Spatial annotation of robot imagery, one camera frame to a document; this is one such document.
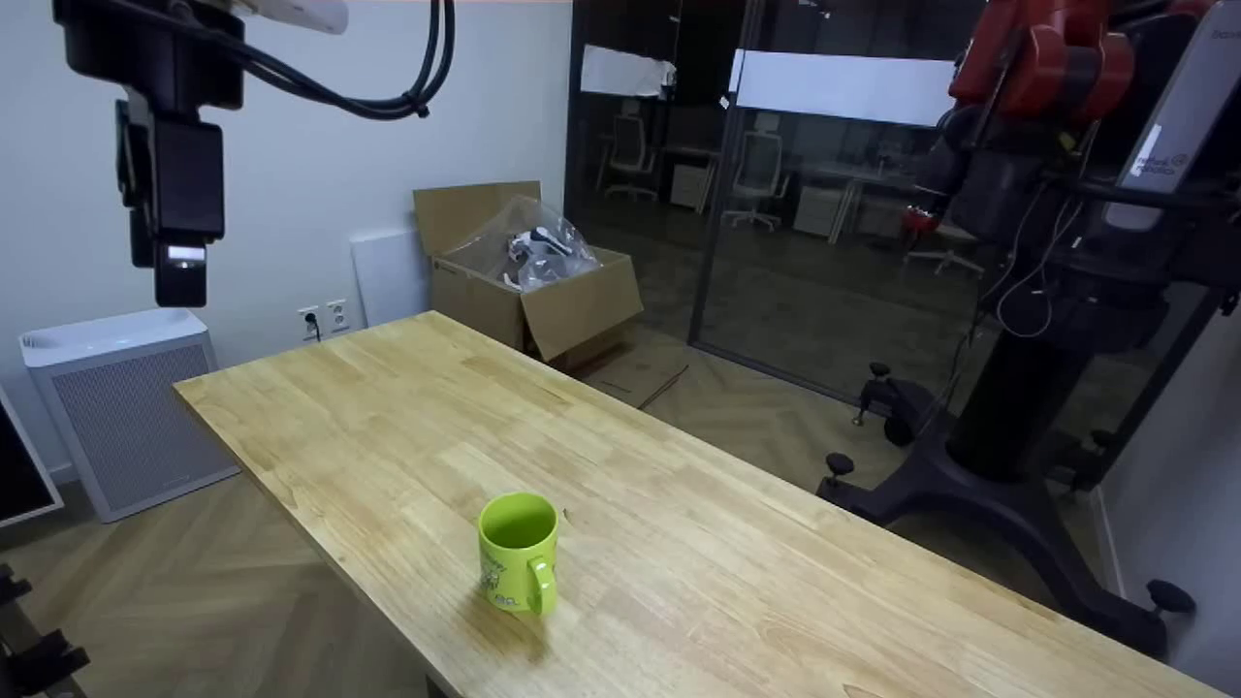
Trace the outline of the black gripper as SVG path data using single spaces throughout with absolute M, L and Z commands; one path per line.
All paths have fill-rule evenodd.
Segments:
M 153 265 L 153 303 L 200 305 L 200 249 L 224 238 L 220 127 L 123 99 L 114 106 L 114 188 L 133 220 L 133 265 Z

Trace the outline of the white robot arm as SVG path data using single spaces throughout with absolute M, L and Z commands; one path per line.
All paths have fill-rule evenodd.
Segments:
M 244 65 L 224 53 L 244 24 L 196 0 L 50 0 L 64 65 L 118 87 L 114 189 L 133 265 L 157 305 L 209 300 L 209 249 L 224 238 L 224 132 L 204 108 L 244 106 Z

